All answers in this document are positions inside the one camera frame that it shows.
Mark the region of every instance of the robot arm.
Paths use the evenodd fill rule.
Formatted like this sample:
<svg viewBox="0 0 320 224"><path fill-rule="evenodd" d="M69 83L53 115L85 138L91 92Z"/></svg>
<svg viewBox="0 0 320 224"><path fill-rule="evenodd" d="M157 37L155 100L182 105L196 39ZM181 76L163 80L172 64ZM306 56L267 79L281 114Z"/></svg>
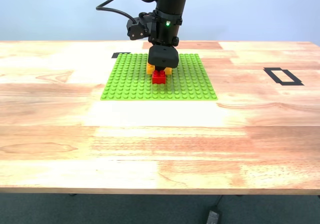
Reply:
<svg viewBox="0 0 320 224"><path fill-rule="evenodd" d="M127 35L130 40L148 38L152 43L149 49L148 62L155 65L157 71L165 68L176 68L179 55L174 47L179 45L178 31L182 25L182 14L186 0L142 0L143 2L156 2L153 12L141 12L133 18L125 12L105 8L113 0L107 0L97 6L97 10L121 14L129 18L127 22Z"/></svg>

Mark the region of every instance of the blue wall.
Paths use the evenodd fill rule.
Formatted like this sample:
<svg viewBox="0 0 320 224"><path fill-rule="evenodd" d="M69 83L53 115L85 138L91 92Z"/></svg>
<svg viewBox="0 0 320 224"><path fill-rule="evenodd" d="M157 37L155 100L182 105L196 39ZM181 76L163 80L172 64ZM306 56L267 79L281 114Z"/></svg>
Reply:
<svg viewBox="0 0 320 224"><path fill-rule="evenodd" d="M105 0L0 0L0 40L127 40L127 19L96 11ZM138 16L155 3L115 0ZM311 41L320 45L320 0L187 0L181 40Z"/></svg>

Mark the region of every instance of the wooden tabletop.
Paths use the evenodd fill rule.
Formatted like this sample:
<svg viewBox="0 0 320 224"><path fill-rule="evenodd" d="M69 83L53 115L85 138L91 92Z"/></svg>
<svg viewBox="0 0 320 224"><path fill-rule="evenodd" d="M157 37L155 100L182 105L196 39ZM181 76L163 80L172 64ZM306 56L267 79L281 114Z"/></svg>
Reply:
<svg viewBox="0 0 320 224"><path fill-rule="evenodd" d="M320 195L320 47L184 41L218 101L100 101L148 48L0 42L0 192Z"/></svg>

